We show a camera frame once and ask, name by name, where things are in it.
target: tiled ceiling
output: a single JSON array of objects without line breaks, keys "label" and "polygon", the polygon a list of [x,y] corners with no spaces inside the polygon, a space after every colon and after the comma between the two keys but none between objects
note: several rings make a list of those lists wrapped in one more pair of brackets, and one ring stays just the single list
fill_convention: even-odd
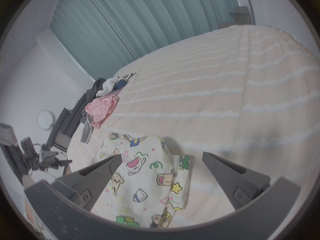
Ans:
[{"label": "tiled ceiling", "polygon": [[0,49],[0,91],[19,61],[36,45],[36,36],[49,27],[58,0],[31,0],[15,20]]}]

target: curtain fold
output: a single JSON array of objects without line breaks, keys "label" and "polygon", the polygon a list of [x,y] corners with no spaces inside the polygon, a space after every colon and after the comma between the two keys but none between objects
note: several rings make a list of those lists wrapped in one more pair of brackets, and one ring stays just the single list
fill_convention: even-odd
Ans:
[{"label": "curtain fold", "polygon": [[94,79],[233,21],[238,0],[59,0],[50,28]]}]

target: striped bedsheet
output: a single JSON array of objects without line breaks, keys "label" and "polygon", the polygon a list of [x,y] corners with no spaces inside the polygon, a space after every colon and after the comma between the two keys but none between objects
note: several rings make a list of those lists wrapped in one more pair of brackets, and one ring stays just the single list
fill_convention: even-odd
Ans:
[{"label": "striped bedsheet", "polygon": [[[232,26],[154,51],[118,71],[137,73],[88,145],[79,126],[68,149],[71,170],[92,164],[112,132],[158,135],[172,154],[192,156],[188,204],[170,227],[234,211],[203,151],[267,174],[271,183],[285,176],[302,186],[288,221],[320,169],[319,69],[289,34],[264,26]],[[106,202],[102,194],[92,212],[108,218]]]}]

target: curtain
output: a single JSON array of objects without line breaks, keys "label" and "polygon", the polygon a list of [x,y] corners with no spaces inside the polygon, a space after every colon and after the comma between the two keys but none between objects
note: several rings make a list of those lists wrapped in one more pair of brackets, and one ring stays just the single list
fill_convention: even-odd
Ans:
[{"label": "curtain", "polygon": [[238,0],[59,0],[50,28],[94,79],[232,22]]}]

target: bedsheet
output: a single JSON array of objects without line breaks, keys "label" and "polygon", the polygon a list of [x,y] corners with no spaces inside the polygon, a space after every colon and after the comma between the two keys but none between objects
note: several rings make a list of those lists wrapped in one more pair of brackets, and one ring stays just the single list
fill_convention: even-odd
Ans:
[{"label": "bedsheet", "polygon": [[[72,171],[94,162],[112,132],[164,138],[172,154],[190,155],[186,208],[170,227],[196,225],[234,211],[201,161],[207,151],[302,186],[287,221],[307,197],[320,168],[320,64],[273,27],[232,26],[161,48],[123,67],[137,73],[118,94],[113,114],[68,148]],[[102,194],[92,213],[109,218]]]}]

